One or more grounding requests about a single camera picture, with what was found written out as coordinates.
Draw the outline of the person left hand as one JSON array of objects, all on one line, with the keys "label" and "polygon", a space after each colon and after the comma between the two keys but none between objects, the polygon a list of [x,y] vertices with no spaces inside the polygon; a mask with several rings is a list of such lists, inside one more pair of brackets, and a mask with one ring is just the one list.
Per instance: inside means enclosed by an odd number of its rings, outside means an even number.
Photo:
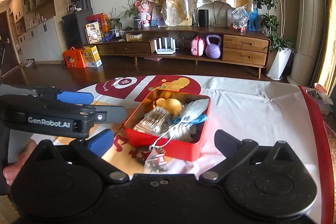
[{"label": "person left hand", "polygon": [[30,139],[21,154],[18,156],[18,161],[4,168],[3,176],[6,180],[7,185],[12,186],[19,171],[21,170],[27,159],[30,157],[36,146],[36,142],[33,139]]}]

